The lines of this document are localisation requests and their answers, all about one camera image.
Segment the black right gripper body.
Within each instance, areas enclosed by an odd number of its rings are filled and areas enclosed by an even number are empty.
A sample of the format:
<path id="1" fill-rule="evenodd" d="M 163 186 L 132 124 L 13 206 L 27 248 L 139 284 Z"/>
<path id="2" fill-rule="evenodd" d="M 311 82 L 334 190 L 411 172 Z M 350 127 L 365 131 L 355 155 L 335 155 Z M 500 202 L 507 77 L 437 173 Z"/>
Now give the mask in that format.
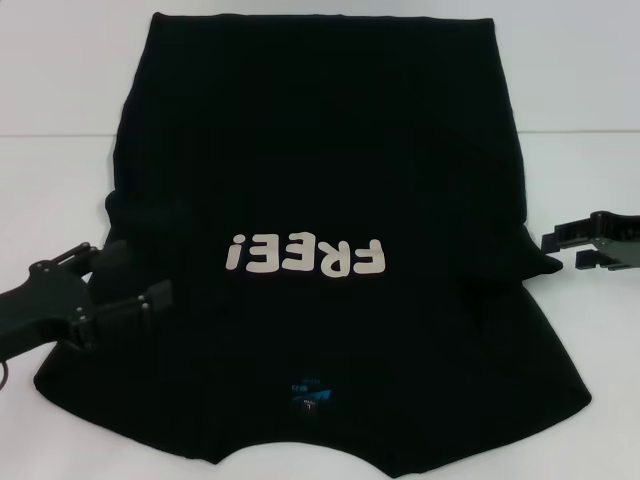
<path id="1" fill-rule="evenodd" d="M 597 211 L 590 215 L 596 264 L 609 271 L 639 267 L 639 216 Z"/>

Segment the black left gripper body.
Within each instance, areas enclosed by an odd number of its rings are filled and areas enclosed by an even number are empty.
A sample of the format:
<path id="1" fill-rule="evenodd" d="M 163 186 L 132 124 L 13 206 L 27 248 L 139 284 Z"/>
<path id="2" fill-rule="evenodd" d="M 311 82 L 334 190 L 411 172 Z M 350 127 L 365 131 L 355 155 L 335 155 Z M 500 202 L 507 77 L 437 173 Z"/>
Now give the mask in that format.
<path id="1" fill-rule="evenodd" d="M 83 274 L 41 261 L 20 286 L 1 295 L 1 354 L 18 356 L 50 342 L 93 346 L 94 307 Z"/>

